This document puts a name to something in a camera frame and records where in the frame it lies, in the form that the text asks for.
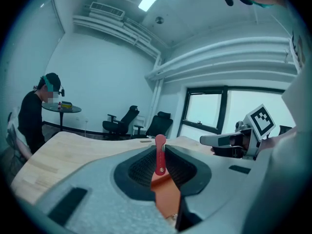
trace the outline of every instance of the black shirt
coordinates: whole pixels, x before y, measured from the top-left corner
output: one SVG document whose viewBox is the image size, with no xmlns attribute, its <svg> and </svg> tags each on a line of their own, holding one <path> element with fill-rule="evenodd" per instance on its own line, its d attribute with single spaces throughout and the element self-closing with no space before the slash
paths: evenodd
<svg viewBox="0 0 312 234">
<path fill-rule="evenodd" d="M 45 143 L 42 134 L 41 105 L 40 98 L 31 91 L 23 99 L 19 112 L 19 131 L 25 136 L 33 154 Z"/>
</svg>

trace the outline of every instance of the black office chair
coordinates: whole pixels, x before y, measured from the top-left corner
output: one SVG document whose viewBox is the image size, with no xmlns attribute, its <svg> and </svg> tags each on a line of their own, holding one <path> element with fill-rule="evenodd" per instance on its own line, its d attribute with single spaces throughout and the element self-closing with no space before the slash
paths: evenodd
<svg viewBox="0 0 312 234">
<path fill-rule="evenodd" d="M 108 115 L 111 117 L 111 121 L 103 121 L 103 128 L 109 131 L 109 135 L 112 136 L 122 136 L 128 132 L 129 124 L 131 121 L 137 117 L 139 114 L 137 106 L 131 106 L 127 114 L 121 119 L 121 121 L 116 120 L 116 116 Z"/>
<path fill-rule="evenodd" d="M 144 135 L 140 134 L 142 126 L 135 125 L 138 128 L 137 135 L 132 135 L 134 138 L 148 138 L 147 136 L 156 137 L 157 135 L 166 135 L 168 129 L 171 127 L 173 120 L 170 119 L 171 114 L 159 112 L 153 117 L 152 123 Z"/>
</svg>

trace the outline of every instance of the orange object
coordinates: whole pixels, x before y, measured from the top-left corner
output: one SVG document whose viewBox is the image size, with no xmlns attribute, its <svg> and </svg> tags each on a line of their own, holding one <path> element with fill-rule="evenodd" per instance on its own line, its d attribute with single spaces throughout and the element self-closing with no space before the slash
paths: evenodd
<svg viewBox="0 0 312 234">
<path fill-rule="evenodd" d="M 168 171 L 162 176 L 154 173 L 151 191 L 156 194 L 156 207 L 164 218 L 178 213 L 181 194 Z"/>
</svg>

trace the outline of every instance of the red handle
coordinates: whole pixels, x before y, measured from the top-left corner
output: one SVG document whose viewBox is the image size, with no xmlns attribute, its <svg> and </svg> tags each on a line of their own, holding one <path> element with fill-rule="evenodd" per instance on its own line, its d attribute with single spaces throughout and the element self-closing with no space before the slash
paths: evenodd
<svg viewBox="0 0 312 234">
<path fill-rule="evenodd" d="M 155 138 L 156 143 L 156 170 L 155 173 L 159 176 L 166 173 L 166 160 L 165 152 L 162 150 L 162 146 L 166 143 L 166 137 L 164 135 L 157 135 Z"/>
</svg>

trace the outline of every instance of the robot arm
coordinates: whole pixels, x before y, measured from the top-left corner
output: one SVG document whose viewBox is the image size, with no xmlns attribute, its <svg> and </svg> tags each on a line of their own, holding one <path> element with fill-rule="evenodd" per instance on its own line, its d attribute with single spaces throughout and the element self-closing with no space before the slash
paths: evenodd
<svg viewBox="0 0 312 234">
<path fill-rule="evenodd" d="M 200 138 L 200 143 L 214 147 L 218 153 L 230 152 L 230 156 L 233 157 L 242 156 L 244 159 L 255 160 L 262 139 L 269 134 L 274 127 L 275 123 L 272 117 L 262 104 L 248 113 L 243 121 L 236 123 L 235 133 L 202 136 Z"/>
</svg>

